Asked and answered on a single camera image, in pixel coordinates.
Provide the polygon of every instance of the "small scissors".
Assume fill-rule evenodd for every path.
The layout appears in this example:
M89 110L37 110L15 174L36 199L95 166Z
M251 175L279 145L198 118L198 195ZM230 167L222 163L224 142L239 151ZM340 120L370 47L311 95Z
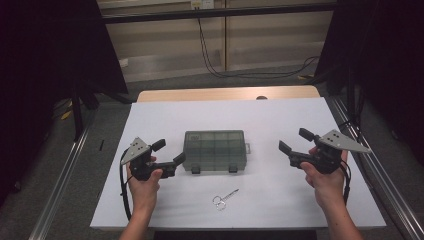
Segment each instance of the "small scissors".
M234 194L238 192L238 189L234 190L227 196L221 198L220 196L216 196L212 199L212 203L216 206L216 209L218 211L222 211L227 207L227 204L225 203L226 200L228 200L230 197L232 197Z

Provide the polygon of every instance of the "white tabletop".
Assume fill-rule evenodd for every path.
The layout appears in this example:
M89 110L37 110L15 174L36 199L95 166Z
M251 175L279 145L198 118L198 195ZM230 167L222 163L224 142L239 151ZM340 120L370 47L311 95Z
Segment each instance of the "white tabletop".
M324 98L237 100L201 102L152 102L132 105L117 153L107 177L91 227L124 228L128 220L120 196L119 160L135 137L152 144L166 139L167 146L154 153L158 162L172 161L183 150L184 133L196 130L243 130L251 154L244 171L202 172L192 175L182 166L176 176L160 181L158 202L150 221L154 229L314 229L326 227L305 173L290 167L278 150L283 140L294 151L307 152L314 145L298 135L299 128L324 135L337 125ZM352 170L348 209L359 228L385 226L377 205L357 165ZM217 211L216 196L239 191Z

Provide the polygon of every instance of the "wooden table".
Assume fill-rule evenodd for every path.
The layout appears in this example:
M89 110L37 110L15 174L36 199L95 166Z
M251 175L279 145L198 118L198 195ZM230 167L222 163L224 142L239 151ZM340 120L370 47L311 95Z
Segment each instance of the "wooden table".
M317 98L320 95L314 86L149 90L141 92L137 102L253 100L258 97L266 97L267 99Z

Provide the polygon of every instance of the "metal frame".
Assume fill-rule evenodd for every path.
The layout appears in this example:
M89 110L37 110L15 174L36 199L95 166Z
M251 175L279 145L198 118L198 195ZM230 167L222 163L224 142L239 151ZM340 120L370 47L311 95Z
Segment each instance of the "metal frame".
M349 116L347 114L347 108L343 102L339 98L332 98L331 102L333 103L342 120L344 122L348 121ZM365 137L362 134L359 134L358 130L353 125L349 124L347 127L350 135L354 139L359 139L360 143L371 149ZM405 199L402 197L402 194L390 179L386 170L384 170L383 165L381 164L380 160L378 160L375 153L371 149L370 154L363 154L363 156L366 159L365 162L371 168L374 176L383 188L387 198L393 205L411 238L417 240L424 239L423 227L420 225L420 222L418 221L409 204L405 201Z
M105 24L131 23L131 22L149 22L178 19L197 19L213 17L233 17L249 15L267 15L283 13L301 13L301 12L324 12L337 9L351 9L362 7L361 3L317 3L317 4L294 4L281 5L273 7L249 7L249 8L222 8L222 9L204 9L175 11L149 14L123 14L123 15L105 15L102 19L80 19L78 21L103 21Z
M42 240L47 237L47 233L59 208L63 194L65 193L66 186L68 186L72 171L84 147L85 140L88 136L88 131L93 125L96 113L97 110L89 111L86 119L87 125L84 131L82 132L79 140L77 142L74 142L74 144L72 145L71 152L68 155L68 159L66 160L65 166L63 167L62 172L60 173L59 179L57 180L56 185L54 186L53 191L49 197L49 200L44 206L44 209L40 217L38 218L34 229L32 230L32 233L29 237L30 240Z

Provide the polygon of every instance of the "gray plastic box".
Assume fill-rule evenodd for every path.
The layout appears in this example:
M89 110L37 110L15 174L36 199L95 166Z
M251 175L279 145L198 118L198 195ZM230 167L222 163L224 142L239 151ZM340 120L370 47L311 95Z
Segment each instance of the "gray plastic box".
M229 171L246 167L246 145L241 130L187 131L184 139L186 171Z

